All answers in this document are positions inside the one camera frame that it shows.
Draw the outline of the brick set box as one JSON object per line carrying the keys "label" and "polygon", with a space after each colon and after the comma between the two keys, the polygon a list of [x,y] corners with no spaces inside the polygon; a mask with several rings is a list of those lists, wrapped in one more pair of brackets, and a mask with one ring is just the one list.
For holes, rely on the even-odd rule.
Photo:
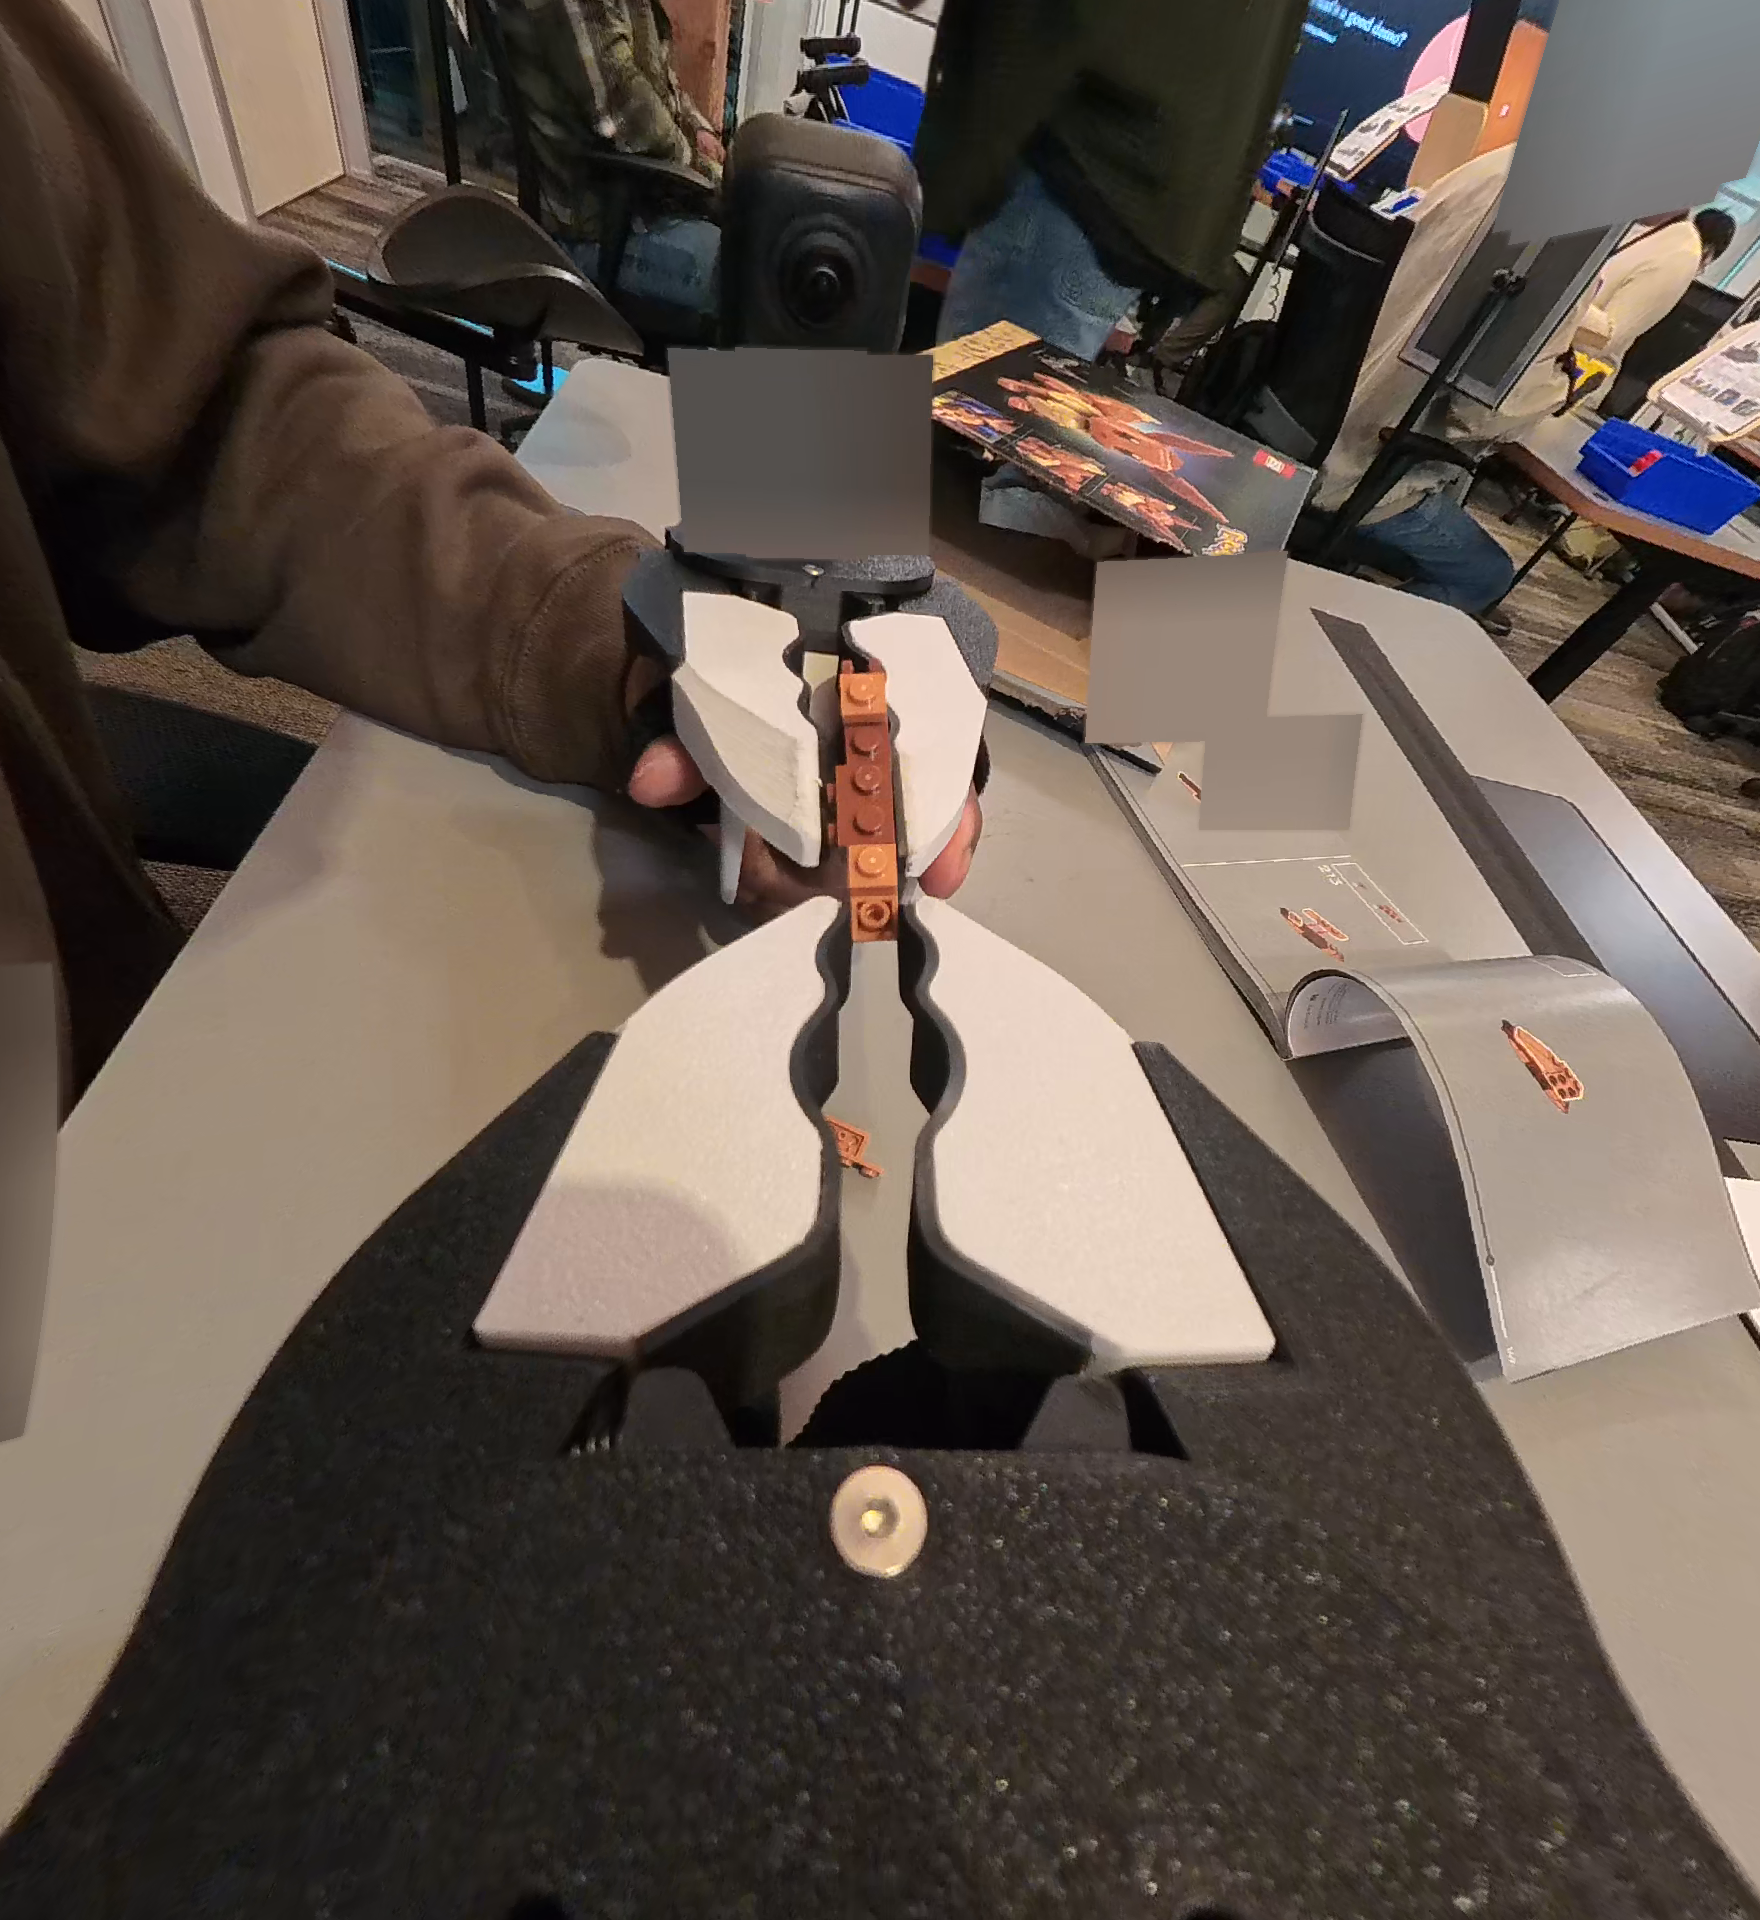
{"label": "brick set box", "polygon": [[1109,526],[1170,552],[1280,552],[1314,469],[1128,384],[1012,323],[926,354],[940,431],[984,462],[984,496],[1031,493],[1055,514],[997,524],[1085,541]]}

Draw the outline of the brick instruction booklet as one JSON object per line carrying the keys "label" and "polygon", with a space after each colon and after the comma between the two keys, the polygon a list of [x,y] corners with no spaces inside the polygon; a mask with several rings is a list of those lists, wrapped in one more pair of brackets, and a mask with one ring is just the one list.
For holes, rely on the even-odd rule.
{"label": "brick instruction booklet", "polygon": [[1539,1377],[1760,1310],[1732,1181],[1654,1017],[1593,963],[1441,741],[1355,734],[1345,828],[1210,828],[1202,753],[1087,758],[1276,1053],[1401,1049],[1444,1145],[1491,1356]]}

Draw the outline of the curled grey instruction booklet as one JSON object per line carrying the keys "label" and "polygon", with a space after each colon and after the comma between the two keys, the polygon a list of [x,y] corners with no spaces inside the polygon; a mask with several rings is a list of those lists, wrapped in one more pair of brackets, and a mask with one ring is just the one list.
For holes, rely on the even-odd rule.
{"label": "curled grey instruction booklet", "polygon": [[1553,708],[1447,611],[1375,635],[1392,593],[1314,611],[1417,790],[1488,884],[1524,953],[1593,964],[1660,1027],[1724,1168],[1760,1181],[1760,954],[1634,814]]}

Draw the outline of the black backpack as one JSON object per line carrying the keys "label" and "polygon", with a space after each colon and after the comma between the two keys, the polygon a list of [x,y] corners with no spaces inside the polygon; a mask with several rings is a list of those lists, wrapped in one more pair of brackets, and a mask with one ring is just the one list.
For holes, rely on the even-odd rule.
{"label": "black backpack", "polygon": [[1706,638],[1660,677],[1656,701],[1695,732],[1722,718],[1760,725],[1760,616]]}

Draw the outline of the dark brown small brick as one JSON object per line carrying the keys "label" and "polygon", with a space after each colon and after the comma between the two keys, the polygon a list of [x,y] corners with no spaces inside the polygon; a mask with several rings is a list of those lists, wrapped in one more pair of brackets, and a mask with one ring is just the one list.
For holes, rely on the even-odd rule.
{"label": "dark brown small brick", "polygon": [[894,785],[891,741],[883,722],[844,727],[835,783],[835,834],[844,852],[851,897],[896,892]]}

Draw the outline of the white board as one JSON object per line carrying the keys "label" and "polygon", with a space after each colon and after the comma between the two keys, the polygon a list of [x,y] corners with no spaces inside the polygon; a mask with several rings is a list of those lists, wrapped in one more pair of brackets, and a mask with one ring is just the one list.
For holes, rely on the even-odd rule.
{"label": "white board", "polygon": [[1760,428],[1760,318],[1730,329],[1654,386],[1646,403],[1709,445]]}

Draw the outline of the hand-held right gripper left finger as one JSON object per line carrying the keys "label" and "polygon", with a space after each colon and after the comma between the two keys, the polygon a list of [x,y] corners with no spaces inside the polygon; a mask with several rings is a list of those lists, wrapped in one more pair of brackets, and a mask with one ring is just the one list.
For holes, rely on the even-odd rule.
{"label": "hand-held right gripper left finger", "polygon": [[796,1367],[832,1326],[844,907],[718,949],[620,1027],[477,1315],[489,1350]]}

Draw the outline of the stack of blue bins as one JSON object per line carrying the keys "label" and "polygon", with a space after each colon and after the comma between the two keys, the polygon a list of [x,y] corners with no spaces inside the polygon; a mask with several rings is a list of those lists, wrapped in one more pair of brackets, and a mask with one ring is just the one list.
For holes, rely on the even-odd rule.
{"label": "stack of blue bins", "polygon": [[1621,509],[1700,537],[1720,534],[1760,500],[1760,484],[1739,471],[1633,420],[1605,420],[1577,474]]}

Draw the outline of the person's left hand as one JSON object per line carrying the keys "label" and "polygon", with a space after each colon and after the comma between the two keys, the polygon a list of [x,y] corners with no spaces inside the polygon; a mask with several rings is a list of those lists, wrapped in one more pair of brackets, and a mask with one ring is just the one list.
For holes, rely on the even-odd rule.
{"label": "person's left hand", "polygon": [[[633,763],[627,797],[654,809],[696,809],[707,799],[707,781],[671,729],[667,669],[654,659],[635,659],[627,668],[625,704]],[[988,746],[979,744],[973,785],[962,821],[945,848],[919,875],[919,889],[933,899],[952,899],[962,888],[984,832],[981,787],[992,770]],[[760,920],[796,907],[804,899],[844,896],[844,872],[827,860],[820,868],[801,868],[747,832],[741,844],[737,892],[740,912]]]}

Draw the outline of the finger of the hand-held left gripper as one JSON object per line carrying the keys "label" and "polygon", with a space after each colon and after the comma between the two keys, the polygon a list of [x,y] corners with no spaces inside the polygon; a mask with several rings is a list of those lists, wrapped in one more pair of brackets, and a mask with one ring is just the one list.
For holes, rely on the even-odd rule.
{"label": "finger of the hand-held left gripper", "polygon": [[940,616],[856,617],[844,659],[886,680],[905,906],[924,896],[919,875],[962,821],[988,704]]}
{"label": "finger of the hand-held left gripper", "polygon": [[747,597],[687,592],[674,672],[676,736],[720,802],[721,899],[741,896],[747,840],[832,897],[824,861],[823,742],[796,672],[796,619]]}

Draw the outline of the person's left forearm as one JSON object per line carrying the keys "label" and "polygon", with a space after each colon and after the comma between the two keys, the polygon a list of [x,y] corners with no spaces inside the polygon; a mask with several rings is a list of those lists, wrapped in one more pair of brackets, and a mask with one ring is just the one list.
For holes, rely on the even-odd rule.
{"label": "person's left forearm", "polygon": [[0,656],[193,635],[531,781],[627,785],[652,551],[330,334],[314,252],[196,183],[62,4],[0,4]]}

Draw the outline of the brown brick assembly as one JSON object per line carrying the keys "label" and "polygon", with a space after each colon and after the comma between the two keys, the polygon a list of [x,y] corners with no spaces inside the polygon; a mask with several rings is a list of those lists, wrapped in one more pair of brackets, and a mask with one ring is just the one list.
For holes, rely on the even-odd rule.
{"label": "brown brick assembly", "polygon": [[829,806],[832,845],[842,856],[854,947],[892,944],[900,922],[905,864],[896,825],[891,708],[877,666],[842,659],[839,757]]}

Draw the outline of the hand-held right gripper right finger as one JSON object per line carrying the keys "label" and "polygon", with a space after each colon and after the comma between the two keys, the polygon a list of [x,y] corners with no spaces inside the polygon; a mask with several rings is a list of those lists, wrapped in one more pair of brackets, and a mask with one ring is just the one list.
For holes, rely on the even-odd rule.
{"label": "hand-held right gripper right finger", "polygon": [[957,907],[911,914],[911,1310],[954,1367],[1262,1363],[1276,1335],[1128,1034]]}

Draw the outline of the grey desk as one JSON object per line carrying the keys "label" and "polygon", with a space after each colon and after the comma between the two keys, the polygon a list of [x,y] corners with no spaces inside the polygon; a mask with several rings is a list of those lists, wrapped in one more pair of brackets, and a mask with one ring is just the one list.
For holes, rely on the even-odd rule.
{"label": "grey desk", "polygon": [[[1460,616],[1333,579],[1468,770],[1574,806],[1760,1039],[1760,957]],[[1080,751],[988,729],[962,907],[1167,1044],[1346,1222],[1378,1227],[1293,1079]],[[246,1392],[322,1286],[484,1124],[682,964],[710,875],[635,815],[361,718],[213,901],[61,1137],[28,1428],[0,1445],[0,1833],[125,1647]],[[891,964],[842,1044],[878,1183],[849,1181],[827,1386],[912,1334],[919,1105]],[[1484,1395],[1667,1766],[1760,1892],[1760,1343],[1671,1335]]]}

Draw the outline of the wooden office table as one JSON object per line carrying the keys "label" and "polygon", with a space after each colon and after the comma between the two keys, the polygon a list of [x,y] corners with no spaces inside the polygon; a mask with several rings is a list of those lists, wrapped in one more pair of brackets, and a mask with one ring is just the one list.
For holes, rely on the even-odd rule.
{"label": "wooden office table", "polygon": [[1713,534],[1697,534],[1623,506],[1579,477],[1579,456],[1589,437],[1591,429],[1579,422],[1556,420],[1502,453],[1525,483],[1577,520],[1605,528],[1634,556],[1634,578],[1527,674],[1525,682],[1545,704],[1595,668],[1669,587],[1700,587],[1713,578],[1760,585],[1760,528],[1734,519]]}

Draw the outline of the blue plastic bin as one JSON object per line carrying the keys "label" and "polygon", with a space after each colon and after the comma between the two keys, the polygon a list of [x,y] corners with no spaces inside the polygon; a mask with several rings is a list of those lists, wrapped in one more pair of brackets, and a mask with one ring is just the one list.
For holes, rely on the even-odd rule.
{"label": "blue plastic bin", "polygon": [[827,60],[831,83],[823,106],[832,122],[873,134],[911,151],[924,111],[924,90],[866,60]]}

